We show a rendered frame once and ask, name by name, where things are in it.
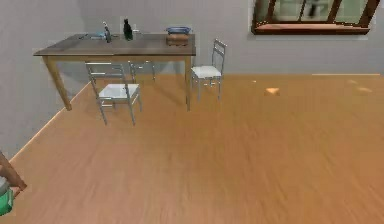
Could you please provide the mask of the dark green bottle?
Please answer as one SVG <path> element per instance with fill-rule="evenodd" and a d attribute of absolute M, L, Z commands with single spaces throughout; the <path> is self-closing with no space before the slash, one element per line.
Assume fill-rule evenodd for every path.
<path fill-rule="evenodd" d="M 132 40 L 133 39 L 133 33 L 132 33 L 132 28 L 129 24 L 129 20 L 125 19 L 124 20 L 124 27 L 123 27 L 123 32 L 126 40 Z"/>

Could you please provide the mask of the brown framed window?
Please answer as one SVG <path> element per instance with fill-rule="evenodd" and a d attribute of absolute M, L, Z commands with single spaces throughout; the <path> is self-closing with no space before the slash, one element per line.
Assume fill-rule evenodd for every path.
<path fill-rule="evenodd" d="M 366 35 L 381 0 L 254 0 L 254 35 Z"/>

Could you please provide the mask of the blue flat object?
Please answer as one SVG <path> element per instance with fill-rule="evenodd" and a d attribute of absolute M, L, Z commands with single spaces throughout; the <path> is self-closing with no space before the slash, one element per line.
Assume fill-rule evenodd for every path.
<path fill-rule="evenodd" d="M 116 39 L 120 38 L 119 34 L 111 34 L 111 39 Z M 91 40 L 106 40 L 106 34 L 104 32 L 97 32 L 97 33 L 85 33 L 81 34 L 78 39 L 81 40 L 86 40 L 86 39 L 91 39 Z"/>

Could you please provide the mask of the green bin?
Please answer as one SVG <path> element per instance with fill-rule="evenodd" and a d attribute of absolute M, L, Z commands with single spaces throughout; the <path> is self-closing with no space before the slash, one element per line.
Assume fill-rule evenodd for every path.
<path fill-rule="evenodd" d="M 5 177 L 0 176 L 0 216 L 3 216 L 13 209 L 13 191 L 10 183 Z"/>

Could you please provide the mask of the brown wooden table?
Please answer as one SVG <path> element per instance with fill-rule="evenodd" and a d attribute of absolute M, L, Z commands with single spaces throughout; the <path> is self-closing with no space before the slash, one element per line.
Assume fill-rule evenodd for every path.
<path fill-rule="evenodd" d="M 85 34 L 74 34 L 51 46 L 37 50 L 34 56 L 43 59 L 53 79 L 56 90 L 67 111 L 72 110 L 64 83 L 61 79 L 58 62 L 176 62 L 184 63 L 185 103 L 191 108 L 191 64 L 196 55 L 195 36 L 190 35 L 186 46 L 169 46 L 166 33 L 144 33 L 137 39 L 127 41 L 123 35 L 117 35 L 108 43 L 103 39 L 91 39 Z"/>

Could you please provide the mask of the grey chair white seat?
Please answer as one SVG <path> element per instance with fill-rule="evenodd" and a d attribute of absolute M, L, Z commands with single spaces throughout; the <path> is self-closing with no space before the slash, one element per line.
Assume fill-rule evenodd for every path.
<path fill-rule="evenodd" d="M 128 105 L 132 124 L 135 125 L 133 105 L 137 103 L 139 111 L 142 111 L 143 107 L 140 85 L 128 82 L 122 64 L 86 62 L 85 66 L 104 124 L 108 124 L 104 109 L 108 107 L 116 108 L 117 102 L 124 102 Z M 108 83 L 101 90 L 98 90 L 96 87 L 97 80 L 105 78 L 120 80 L 120 83 Z"/>
<path fill-rule="evenodd" d="M 191 80 L 197 84 L 197 100 L 201 99 L 201 87 L 204 84 L 218 88 L 217 98 L 221 99 L 222 80 L 224 78 L 224 65 L 227 44 L 220 39 L 215 38 L 211 54 L 210 65 L 193 66 Z"/>

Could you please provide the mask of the grey slim bottle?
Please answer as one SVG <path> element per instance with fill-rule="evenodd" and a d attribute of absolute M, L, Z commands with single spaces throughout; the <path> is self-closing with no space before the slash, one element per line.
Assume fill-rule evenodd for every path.
<path fill-rule="evenodd" d="M 108 27 L 108 24 L 106 23 L 106 21 L 103 21 L 103 25 L 104 25 L 104 32 L 105 32 L 105 38 L 106 38 L 106 41 L 107 43 L 111 43 L 111 33 L 110 33 L 110 30 L 109 30 L 109 27 Z"/>

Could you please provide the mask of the blue bowl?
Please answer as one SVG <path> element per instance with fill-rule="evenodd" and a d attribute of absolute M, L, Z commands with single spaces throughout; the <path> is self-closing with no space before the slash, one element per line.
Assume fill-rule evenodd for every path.
<path fill-rule="evenodd" d="M 185 34 L 188 35 L 191 32 L 190 27 L 185 27 L 185 26 L 176 26 L 176 27 L 167 27 L 165 31 L 168 34 Z"/>

